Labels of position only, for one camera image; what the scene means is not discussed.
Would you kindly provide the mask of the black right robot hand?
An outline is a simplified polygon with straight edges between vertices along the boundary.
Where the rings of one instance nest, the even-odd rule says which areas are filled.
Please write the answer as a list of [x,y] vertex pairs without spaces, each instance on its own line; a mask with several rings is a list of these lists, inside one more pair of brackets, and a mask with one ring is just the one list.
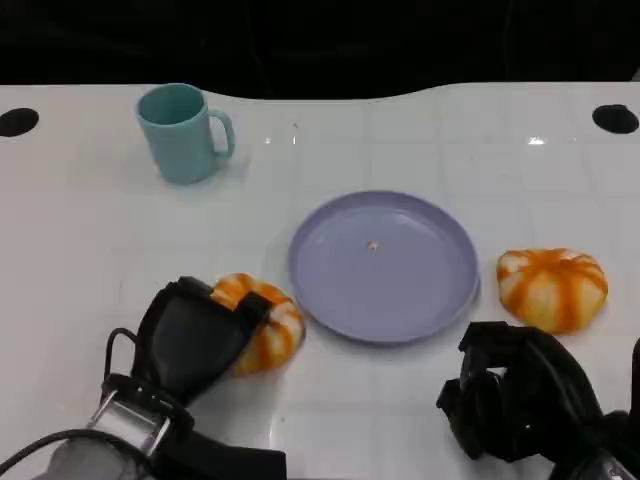
[[436,401],[472,459],[557,461],[573,434],[603,413],[584,370],[551,334],[472,322],[458,346],[460,374]]

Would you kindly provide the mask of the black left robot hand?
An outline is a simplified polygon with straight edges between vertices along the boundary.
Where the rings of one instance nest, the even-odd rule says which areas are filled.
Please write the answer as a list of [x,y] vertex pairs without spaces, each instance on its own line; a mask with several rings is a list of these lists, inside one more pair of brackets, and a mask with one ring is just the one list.
[[273,303],[250,291],[234,307],[190,276],[161,289],[136,333],[131,375],[187,406],[225,376],[269,318]]

